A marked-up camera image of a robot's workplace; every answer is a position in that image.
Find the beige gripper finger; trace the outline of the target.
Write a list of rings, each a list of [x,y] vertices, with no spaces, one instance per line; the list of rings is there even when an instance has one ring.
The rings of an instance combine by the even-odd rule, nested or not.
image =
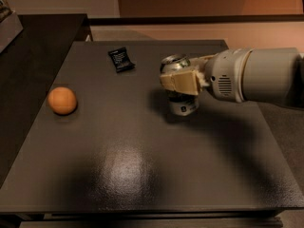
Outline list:
[[[200,56],[200,57],[194,57],[190,58],[190,66],[191,67],[198,67],[198,68],[204,68],[205,65],[213,58],[213,55],[206,55],[206,56]]]
[[[163,73],[160,81],[166,90],[194,96],[209,86],[204,74],[195,69]]]

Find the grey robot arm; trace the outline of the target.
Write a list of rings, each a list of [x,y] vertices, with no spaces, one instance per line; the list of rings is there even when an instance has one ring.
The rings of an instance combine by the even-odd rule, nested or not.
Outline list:
[[[291,48],[227,49],[215,55],[161,61],[161,85],[174,93],[215,99],[262,102],[304,109],[303,54]]]

